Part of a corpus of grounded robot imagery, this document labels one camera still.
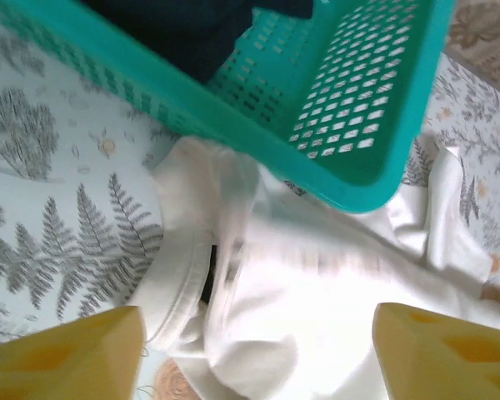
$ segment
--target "yellow object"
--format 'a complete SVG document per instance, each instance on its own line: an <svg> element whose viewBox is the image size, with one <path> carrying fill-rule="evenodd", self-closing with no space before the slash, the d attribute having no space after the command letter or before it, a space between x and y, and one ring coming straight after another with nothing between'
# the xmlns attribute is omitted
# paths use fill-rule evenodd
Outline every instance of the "yellow object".
<svg viewBox="0 0 500 400"><path fill-rule="evenodd" d="M500 400L500 331L380 304L372 339L393 400Z"/></svg>
<svg viewBox="0 0 500 400"><path fill-rule="evenodd" d="M0 344L0 400L129 400L143 348L137 307Z"/></svg>

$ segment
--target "floral patterned fabric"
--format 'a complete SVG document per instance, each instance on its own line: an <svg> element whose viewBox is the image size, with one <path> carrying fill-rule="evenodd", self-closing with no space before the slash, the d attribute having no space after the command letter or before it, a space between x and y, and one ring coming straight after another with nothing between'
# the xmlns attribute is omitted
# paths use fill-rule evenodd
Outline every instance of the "floral patterned fabric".
<svg viewBox="0 0 500 400"><path fill-rule="evenodd" d="M500 0L458 0L447 47L500 83Z"/></svg>
<svg viewBox="0 0 500 400"><path fill-rule="evenodd" d="M148 169L177 138L0 27L0 343L126 301L163 242ZM402 182L427 186L443 144L463 149L460 211L500 302L500 93L446 56ZM143 356L136 399L194 398Z"/></svg>

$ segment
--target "beige patterned fabric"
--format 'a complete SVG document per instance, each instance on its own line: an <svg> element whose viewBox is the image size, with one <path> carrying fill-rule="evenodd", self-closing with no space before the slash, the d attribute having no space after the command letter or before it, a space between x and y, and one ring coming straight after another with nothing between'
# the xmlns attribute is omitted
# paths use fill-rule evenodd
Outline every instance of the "beige patterned fabric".
<svg viewBox="0 0 500 400"><path fill-rule="evenodd" d="M500 87L500 0L458 0L447 53L461 56Z"/></svg>

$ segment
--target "white fabric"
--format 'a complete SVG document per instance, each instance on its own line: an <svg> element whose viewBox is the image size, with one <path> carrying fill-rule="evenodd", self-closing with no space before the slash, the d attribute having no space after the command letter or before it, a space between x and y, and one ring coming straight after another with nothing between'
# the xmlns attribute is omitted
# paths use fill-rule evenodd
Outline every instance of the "white fabric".
<svg viewBox="0 0 500 400"><path fill-rule="evenodd" d="M459 219L456 155L441 150L428 190L402 186L386 207L347 215L246 155L181 140L155 172L175 238L131 301L151 344L204 400L388 398L371 339L379 303L500 328L500 306L477 300L491 260Z"/></svg>

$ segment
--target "plastic basket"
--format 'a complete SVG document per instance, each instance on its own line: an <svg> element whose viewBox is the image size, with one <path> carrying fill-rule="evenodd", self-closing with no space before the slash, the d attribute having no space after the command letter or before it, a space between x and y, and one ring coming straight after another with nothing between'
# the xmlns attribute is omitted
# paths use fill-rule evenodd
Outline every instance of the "plastic basket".
<svg viewBox="0 0 500 400"><path fill-rule="evenodd" d="M349 212L396 191L422 125L450 0L257 10L204 87L73 0L0 0L0 21L168 128L249 153Z"/></svg>

